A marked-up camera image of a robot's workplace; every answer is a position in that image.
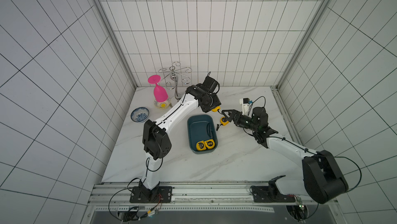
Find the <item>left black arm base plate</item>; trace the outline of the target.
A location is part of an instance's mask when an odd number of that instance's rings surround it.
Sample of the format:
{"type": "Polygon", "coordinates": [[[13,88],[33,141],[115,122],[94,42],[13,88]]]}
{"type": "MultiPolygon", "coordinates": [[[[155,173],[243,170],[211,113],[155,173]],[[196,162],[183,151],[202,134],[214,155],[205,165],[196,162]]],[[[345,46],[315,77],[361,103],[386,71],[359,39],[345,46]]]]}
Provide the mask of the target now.
{"type": "Polygon", "coordinates": [[[170,203],[173,187],[156,186],[148,190],[144,186],[135,186],[132,188],[130,203],[170,203]]]}

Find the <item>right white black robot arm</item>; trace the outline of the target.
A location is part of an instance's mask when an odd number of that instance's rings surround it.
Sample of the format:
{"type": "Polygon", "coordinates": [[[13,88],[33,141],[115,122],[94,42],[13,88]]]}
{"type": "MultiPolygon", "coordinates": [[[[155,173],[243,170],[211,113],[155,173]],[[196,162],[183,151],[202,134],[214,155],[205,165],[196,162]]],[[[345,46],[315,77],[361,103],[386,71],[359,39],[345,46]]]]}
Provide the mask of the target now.
{"type": "Polygon", "coordinates": [[[277,131],[268,123],[268,114],[263,107],[255,107],[251,116],[238,110],[222,110],[224,118],[236,126],[252,131],[255,141],[286,157],[302,170],[298,176],[285,173],[269,181],[269,195],[308,196],[316,203],[324,204],[347,193],[349,185],[328,151],[316,151],[277,137],[277,131]]]}

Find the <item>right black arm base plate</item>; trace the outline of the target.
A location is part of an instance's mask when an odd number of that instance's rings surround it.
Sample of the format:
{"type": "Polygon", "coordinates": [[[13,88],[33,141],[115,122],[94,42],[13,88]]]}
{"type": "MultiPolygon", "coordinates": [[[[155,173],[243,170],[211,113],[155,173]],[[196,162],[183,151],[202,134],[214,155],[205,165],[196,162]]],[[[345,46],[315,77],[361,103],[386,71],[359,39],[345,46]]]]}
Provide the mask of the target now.
{"type": "Polygon", "coordinates": [[[276,186],[276,181],[283,177],[285,175],[272,178],[268,186],[252,185],[249,191],[253,196],[253,201],[255,203],[294,203],[296,201],[294,196],[281,194],[276,186]]]}

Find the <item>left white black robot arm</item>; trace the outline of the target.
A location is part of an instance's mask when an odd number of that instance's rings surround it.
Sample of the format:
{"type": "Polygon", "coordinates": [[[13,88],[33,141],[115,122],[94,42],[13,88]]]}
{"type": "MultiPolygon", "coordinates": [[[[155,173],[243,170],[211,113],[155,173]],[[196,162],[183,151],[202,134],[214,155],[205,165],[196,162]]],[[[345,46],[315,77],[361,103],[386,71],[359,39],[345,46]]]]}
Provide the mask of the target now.
{"type": "Polygon", "coordinates": [[[155,121],[147,120],[143,129],[143,145],[146,153],[146,172],[141,179],[143,187],[149,192],[160,183],[158,172],[163,159],[172,148],[170,133],[174,126],[198,107],[208,113],[221,105],[217,93],[220,84],[210,75],[203,83],[189,86],[182,98],[166,114],[155,121]]]}

